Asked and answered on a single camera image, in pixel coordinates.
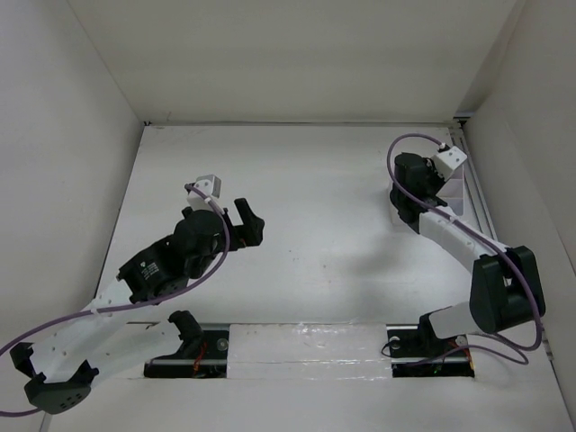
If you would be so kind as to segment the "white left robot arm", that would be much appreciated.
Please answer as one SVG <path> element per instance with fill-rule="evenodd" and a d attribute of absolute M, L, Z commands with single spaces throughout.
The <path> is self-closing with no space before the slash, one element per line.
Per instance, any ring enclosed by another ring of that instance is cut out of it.
<path fill-rule="evenodd" d="M 71 410 L 97 384 L 149 359 L 205 353 L 204 331 L 189 310 L 158 321 L 148 317 L 206 282 L 228 253 L 262 243 L 264 221 L 245 199 L 235 205 L 239 225 L 224 209 L 185 208 L 173 233 L 128 260 L 83 310 L 41 325 L 58 331 L 37 343 L 20 336 L 8 345 L 14 368 L 29 379 L 23 389 L 32 413 Z"/>

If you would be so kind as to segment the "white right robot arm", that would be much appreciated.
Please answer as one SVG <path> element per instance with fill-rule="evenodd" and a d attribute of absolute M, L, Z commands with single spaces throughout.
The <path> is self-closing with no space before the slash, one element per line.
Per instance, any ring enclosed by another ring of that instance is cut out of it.
<path fill-rule="evenodd" d="M 429 355 L 458 334 L 540 318 L 534 254 L 468 227 L 443 194 L 463 162 L 457 150 L 402 153 L 387 186 L 372 175 L 323 186 L 273 176 L 256 200 L 265 243 L 238 261 L 233 278 L 247 318 L 418 320 L 416 343 Z"/>

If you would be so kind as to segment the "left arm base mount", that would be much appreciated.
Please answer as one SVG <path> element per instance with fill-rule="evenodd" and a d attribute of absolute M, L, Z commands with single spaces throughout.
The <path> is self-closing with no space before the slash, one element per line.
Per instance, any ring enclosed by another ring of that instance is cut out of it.
<path fill-rule="evenodd" d="M 168 321 L 179 331 L 180 345 L 170 355 L 145 363 L 143 375 L 150 379 L 221 379 L 227 377 L 230 326 L 202 326 L 187 310 L 175 311 Z"/>

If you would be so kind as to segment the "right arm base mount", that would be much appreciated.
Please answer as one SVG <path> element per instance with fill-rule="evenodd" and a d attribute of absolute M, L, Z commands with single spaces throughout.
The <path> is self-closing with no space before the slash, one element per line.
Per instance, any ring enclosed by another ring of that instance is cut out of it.
<path fill-rule="evenodd" d="M 438 338 L 428 315 L 417 324 L 388 325 L 386 332 L 381 354 L 391 360 L 393 378 L 475 376 L 470 352 L 456 351 L 456 337 Z"/>

